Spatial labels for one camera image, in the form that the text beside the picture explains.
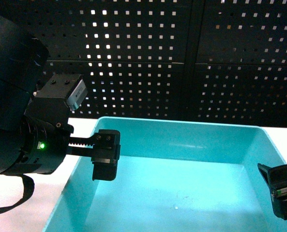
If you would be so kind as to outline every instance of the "plastic tray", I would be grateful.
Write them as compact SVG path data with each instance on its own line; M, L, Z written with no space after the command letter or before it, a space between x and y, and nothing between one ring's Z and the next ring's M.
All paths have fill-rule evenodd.
M121 132L112 182L80 158L45 232L287 232L257 163L284 160L252 126L103 117Z

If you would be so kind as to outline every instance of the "perforated metal panel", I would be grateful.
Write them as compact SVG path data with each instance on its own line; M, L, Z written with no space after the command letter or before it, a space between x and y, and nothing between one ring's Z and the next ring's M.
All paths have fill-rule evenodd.
M48 47L42 79L81 73L74 117L287 127L287 0L0 0Z

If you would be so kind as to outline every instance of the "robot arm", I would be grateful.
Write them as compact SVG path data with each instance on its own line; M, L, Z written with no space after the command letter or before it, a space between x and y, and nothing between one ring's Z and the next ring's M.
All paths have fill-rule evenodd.
M68 124L70 110L87 95L81 75L54 75L33 95L47 57L48 50L37 38L0 16L0 174L20 176L24 186L30 186L31 194L24 191L25 199L18 205L33 192L33 181L23 174L51 174L66 154L91 157L93 180L113 180L117 173L118 131L70 138L74 132Z

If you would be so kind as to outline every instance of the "black strap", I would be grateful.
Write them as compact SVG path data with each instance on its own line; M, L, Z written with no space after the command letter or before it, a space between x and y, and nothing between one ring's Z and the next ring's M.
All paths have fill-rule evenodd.
M14 209L15 207L21 205L22 203L24 203L25 201L27 201L33 194L33 191L35 189L35 183L33 181L33 179L27 175L17 175L18 177L22 178L23 181L23 185L24 185L24 193L23 193L23 197L21 200L19 200L17 203L15 203L12 206L8 206L8 207L1 207L0 208L0 214L3 214L11 209Z

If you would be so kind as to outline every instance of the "bin floor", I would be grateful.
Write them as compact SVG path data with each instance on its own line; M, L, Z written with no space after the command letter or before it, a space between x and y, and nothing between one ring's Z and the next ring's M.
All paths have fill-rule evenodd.
M121 156L85 232L267 232L243 165Z

